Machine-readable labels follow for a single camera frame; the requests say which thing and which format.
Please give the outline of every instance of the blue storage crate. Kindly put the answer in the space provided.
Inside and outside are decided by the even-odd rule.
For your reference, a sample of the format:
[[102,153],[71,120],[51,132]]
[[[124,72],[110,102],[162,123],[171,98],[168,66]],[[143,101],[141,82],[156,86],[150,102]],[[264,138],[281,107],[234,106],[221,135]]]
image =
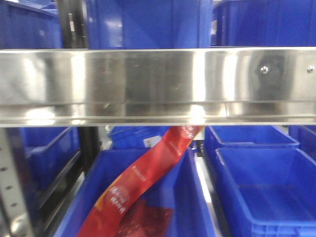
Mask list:
[[87,0],[92,49],[210,47],[212,0]]
[[[75,237],[104,190],[146,149],[102,151],[61,222],[55,237]],[[142,196],[148,205],[174,209],[166,237],[215,237],[194,162],[188,150]]]
[[44,190],[79,149],[77,128],[25,127],[21,133],[33,180]]
[[169,126],[116,126],[109,133],[114,149],[153,147]]
[[316,162],[299,149],[218,149],[218,194],[234,237],[315,237]]
[[0,0],[0,48],[62,48],[58,11],[46,4]]
[[213,22],[218,46],[316,46],[315,0],[225,0]]
[[276,126],[207,126],[205,151],[212,160],[217,148],[299,148],[299,143]]
[[300,149],[316,160],[316,126],[289,126],[288,132],[299,141]]

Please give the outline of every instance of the red ribbon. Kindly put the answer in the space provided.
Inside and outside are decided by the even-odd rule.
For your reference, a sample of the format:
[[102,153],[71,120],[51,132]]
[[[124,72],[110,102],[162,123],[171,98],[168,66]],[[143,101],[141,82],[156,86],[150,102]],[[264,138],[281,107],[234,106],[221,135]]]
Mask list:
[[114,237],[131,205],[180,160],[203,126],[174,126],[99,197],[77,237]]

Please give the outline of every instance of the white label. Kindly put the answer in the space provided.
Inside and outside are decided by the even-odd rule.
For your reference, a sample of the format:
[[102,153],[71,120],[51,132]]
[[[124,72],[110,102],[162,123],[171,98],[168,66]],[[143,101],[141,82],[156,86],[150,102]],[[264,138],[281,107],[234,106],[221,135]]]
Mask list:
[[145,147],[153,147],[161,140],[161,136],[146,138],[143,140]]

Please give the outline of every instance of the bolt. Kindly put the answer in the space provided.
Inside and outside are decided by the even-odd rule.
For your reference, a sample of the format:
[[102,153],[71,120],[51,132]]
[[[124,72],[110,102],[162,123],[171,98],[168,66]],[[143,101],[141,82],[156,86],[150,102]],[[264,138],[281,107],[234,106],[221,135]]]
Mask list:
[[260,69],[261,74],[267,74],[269,72],[269,68],[267,66],[263,66]]
[[308,68],[307,68],[307,73],[313,73],[315,71],[315,67],[310,65]]

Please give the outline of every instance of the stainless steel shelf rail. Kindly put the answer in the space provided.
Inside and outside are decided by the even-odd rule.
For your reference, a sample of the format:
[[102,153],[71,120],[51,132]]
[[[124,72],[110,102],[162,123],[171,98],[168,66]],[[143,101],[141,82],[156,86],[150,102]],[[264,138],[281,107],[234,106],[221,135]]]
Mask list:
[[0,124],[316,122],[316,48],[0,50]]

